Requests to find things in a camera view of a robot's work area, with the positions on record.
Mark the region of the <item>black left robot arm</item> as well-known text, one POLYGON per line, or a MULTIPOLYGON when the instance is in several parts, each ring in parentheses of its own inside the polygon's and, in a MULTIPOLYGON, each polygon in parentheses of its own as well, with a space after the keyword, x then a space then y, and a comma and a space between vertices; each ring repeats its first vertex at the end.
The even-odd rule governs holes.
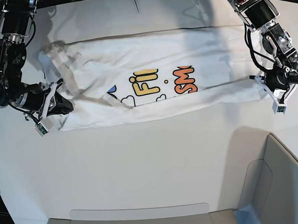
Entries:
POLYGON ((265 73, 265 85, 271 92, 278 89, 288 93, 291 85, 298 85, 298 52, 293 47, 289 33, 276 22, 279 16, 276 7, 269 0, 227 1, 248 28, 248 47, 253 62, 265 73), (256 61, 251 42, 251 33, 254 31, 261 31, 263 47, 273 56, 272 69, 266 69, 256 61))

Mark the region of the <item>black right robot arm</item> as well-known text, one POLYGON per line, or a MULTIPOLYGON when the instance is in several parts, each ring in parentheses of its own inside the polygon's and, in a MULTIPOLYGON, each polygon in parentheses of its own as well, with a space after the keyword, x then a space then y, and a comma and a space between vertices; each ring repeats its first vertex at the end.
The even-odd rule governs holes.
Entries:
POLYGON ((39 124, 51 115, 66 115, 73 105, 57 89, 58 80, 44 83, 22 82, 22 68, 26 62, 27 46, 36 32, 34 16, 39 0, 4 0, 0 16, 0 108, 12 107, 39 124))

